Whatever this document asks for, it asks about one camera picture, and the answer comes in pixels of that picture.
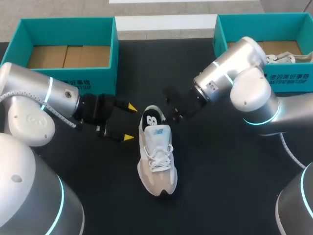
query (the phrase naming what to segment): cardboard box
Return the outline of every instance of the cardboard box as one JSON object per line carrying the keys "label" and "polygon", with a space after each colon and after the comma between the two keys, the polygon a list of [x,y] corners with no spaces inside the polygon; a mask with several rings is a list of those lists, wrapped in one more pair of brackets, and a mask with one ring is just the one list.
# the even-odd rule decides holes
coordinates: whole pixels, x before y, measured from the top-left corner
{"label": "cardboard box", "polygon": [[[259,43],[266,54],[313,51],[313,18],[309,13],[218,15],[213,47],[218,57],[244,36]],[[267,64],[264,67],[275,92],[312,92],[313,63]]]}
{"label": "cardboard box", "polygon": [[115,94],[114,17],[21,19],[1,64],[12,62],[79,88]]}

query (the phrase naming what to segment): sneaker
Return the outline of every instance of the sneaker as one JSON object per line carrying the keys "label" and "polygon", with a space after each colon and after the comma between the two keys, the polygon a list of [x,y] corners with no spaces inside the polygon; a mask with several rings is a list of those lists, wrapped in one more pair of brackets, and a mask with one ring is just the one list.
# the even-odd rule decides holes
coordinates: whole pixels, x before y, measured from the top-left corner
{"label": "sneaker", "polygon": [[164,121],[161,109],[151,105],[139,125],[141,159],[137,169],[144,187],[154,196],[172,194],[177,185],[171,128],[163,125]]}

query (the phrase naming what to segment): teal storage bin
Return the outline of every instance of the teal storage bin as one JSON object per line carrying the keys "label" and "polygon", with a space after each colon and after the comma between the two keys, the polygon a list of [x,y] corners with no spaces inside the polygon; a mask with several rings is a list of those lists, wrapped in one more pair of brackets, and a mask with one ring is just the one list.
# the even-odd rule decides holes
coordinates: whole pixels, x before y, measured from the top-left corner
{"label": "teal storage bin", "polygon": [[[227,42],[244,36],[255,41],[297,41],[303,55],[313,51],[313,19],[310,13],[264,13],[218,15],[213,47],[218,57]],[[313,63],[267,64],[264,67],[275,92],[312,92]]]}
{"label": "teal storage bin", "polygon": [[114,17],[21,19],[1,64],[27,67],[34,46],[110,46],[108,67],[32,70],[75,85],[80,94],[115,94],[119,45]]}

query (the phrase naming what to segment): new balance logo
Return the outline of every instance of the new balance logo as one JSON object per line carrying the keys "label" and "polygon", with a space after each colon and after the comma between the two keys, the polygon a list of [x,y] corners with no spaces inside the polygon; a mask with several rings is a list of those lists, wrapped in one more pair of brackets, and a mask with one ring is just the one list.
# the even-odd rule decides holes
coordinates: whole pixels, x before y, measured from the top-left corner
{"label": "new balance logo", "polygon": [[150,126],[156,126],[157,125],[156,117],[147,116],[147,124]]}
{"label": "new balance logo", "polygon": [[158,129],[158,130],[155,130],[154,131],[154,135],[159,135],[159,134],[162,134],[163,133],[163,129]]}

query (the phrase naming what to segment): black mat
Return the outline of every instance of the black mat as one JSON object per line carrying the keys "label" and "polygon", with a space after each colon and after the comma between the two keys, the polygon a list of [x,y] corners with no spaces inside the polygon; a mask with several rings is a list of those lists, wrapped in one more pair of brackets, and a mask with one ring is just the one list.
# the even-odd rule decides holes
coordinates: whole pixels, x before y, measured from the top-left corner
{"label": "black mat", "polygon": [[[279,235],[275,202],[300,168],[277,137],[261,138],[247,129],[228,98],[172,127],[179,174],[172,200],[153,198],[139,179],[142,111],[155,104],[166,113],[162,87],[173,82],[188,89],[214,58],[211,39],[120,41],[117,96],[140,112],[116,111],[110,125],[136,139],[118,145],[97,139],[93,127],[77,133],[56,120],[54,139],[37,151],[81,199],[84,234]],[[307,156],[303,142],[293,141],[291,149]]]}

